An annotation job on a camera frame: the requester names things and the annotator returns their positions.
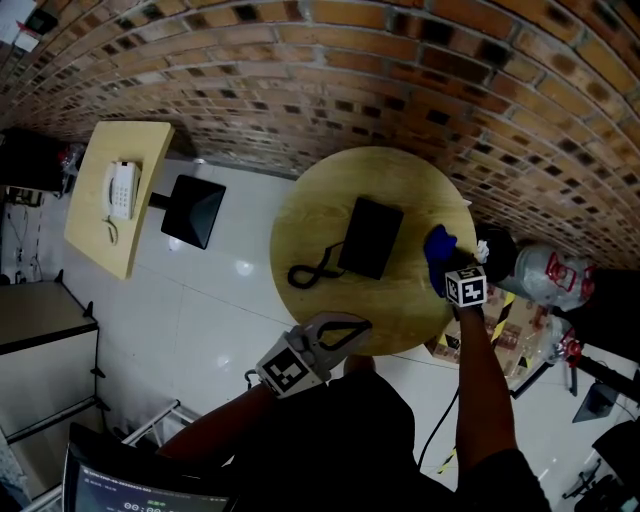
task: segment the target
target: blue cloth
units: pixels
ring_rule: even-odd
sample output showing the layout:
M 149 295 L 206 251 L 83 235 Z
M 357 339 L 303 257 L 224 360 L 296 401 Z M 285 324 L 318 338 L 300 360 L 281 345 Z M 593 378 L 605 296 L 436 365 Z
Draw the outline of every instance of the blue cloth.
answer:
M 429 265 L 429 280 L 439 297 L 445 296 L 444 274 L 447 272 L 447 262 L 453 256 L 458 243 L 455 236 L 447 233 L 446 228 L 439 224 L 427 236 L 424 243 L 424 256 Z

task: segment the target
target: brick wall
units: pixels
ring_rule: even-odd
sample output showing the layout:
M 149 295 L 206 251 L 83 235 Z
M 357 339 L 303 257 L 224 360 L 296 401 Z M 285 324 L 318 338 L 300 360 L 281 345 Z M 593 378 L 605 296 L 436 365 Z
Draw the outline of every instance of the brick wall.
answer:
M 46 0 L 58 28 L 0 49 L 0 125 L 88 140 L 170 121 L 216 161 L 296 175 L 389 145 L 476 219 L 640 268 L 637 0 Z

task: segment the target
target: dark clothing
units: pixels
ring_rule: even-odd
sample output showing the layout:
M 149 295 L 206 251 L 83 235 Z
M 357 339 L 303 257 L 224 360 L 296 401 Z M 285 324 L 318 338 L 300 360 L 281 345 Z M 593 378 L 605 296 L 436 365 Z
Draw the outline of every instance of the dark clothing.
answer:
M 234 510 L 550 510 L 519 451 L 489 457 L 454 493 L 418 470 L 414 431 L 411 408 L 371 371 L 282 400 L 226 468 Z

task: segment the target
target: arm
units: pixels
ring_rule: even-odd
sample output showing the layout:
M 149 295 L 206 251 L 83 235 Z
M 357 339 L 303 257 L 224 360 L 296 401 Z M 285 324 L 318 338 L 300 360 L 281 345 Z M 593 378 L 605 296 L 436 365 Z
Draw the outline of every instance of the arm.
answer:
M 242 437 L 276 403 L 275 395 L 264 384 L 258 384 L 186 427 L 158 453 L 194 464 L 222 466 L 236 453 Z
M 517 448 L 509 388 L 493 352 L 484 321 L 473 309 L 458 309 L 460 407 L 456 445 L 460 472 L 494 453 Z

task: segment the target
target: white telephone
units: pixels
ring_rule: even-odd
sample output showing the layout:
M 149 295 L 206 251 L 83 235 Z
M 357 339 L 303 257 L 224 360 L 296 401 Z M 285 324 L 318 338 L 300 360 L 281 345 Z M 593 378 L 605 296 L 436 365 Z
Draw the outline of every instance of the white telephone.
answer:
M 107 217 L 129 220 L 136 204 L 140 169 L 133 162 L 111 162 L 104 177 L 102 207 Z

